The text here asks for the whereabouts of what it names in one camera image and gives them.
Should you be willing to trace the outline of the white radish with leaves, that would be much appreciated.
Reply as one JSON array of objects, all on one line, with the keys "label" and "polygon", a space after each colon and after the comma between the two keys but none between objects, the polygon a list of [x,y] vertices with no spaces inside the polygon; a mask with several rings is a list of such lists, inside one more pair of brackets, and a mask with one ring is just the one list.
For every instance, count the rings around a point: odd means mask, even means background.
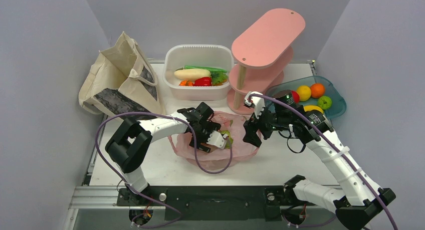
[{"label": "white radish with leaves", "polygon": [[174,72],[174,76],[181,81],[190,80],[195,81],[202,77],[211,77],[212,86],[220,86],[228,81],[228,74],[221,72],[210,72],[203,69],[178,69]]}]

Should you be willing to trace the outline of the pink three-tier shelf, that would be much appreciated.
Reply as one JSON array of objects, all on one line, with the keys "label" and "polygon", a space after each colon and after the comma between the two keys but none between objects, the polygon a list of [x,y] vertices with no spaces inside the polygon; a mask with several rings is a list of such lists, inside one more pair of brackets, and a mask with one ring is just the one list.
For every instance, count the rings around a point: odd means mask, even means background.
[{"label": "pink three-tier shelf", "polygon": [[264,13],[232,43],[236,65],[230,70],[229,108],[250,115],[244,97],[251,91],[265,93],[280,84],[284,69],[294,56],[291,44],[305,29],[304,18],[290,9],[272,9]]}]

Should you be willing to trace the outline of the beige canvas tote bag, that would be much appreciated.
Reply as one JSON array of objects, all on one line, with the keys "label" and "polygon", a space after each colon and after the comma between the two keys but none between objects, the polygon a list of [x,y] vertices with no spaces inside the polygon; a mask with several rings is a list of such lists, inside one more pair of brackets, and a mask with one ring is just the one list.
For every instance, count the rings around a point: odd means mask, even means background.
[{"label": "beige canvas tote bag", "polygon": [[138,43],[126,33],[114,46],[99,52],[78,102],[92,114],[165,113],[158,76]]}]

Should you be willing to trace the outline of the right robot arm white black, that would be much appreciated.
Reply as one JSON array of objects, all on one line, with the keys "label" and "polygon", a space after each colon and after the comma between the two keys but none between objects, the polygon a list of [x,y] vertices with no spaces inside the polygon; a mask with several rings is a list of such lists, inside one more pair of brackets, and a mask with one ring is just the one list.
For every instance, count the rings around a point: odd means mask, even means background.
[{"label": "right robot arm white black", "polygon": [[254,110],[244,123],[244,142],[259,147],[260,134],[266,140],[274,131],[286,130],[321,160],[340,185],[339,189],[330,188],[296,175],[284,184],[283,197],[287,203],[309,202],[320,206],[334,213],[347,229],[362,229],[384,212],[397,229],[388,210],[395,193],[381,187],[362,170],[323,113],[306,111],[289,90],[280,98],[249,92],[244,105]]}]

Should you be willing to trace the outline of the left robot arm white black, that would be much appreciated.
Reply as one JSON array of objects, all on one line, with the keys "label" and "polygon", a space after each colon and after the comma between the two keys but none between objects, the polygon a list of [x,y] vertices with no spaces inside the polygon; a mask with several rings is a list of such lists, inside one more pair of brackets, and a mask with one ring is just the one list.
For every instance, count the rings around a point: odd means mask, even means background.
[{"label": "left robot arm white black", "polygon": [[137,205],[149,200],[148,182],[141,165],[152,142],[174,134],[191,133],[189,146],[204,152],[210,152],[213,146],[223,149],[227,142],[227,135],[219,132],[221,125],[212,121],[213,109],[204,102],[167,116],[147,115],[150,117],[147,120],[126,118],[105,146],[123,173],[131,190],[130,199]]}]

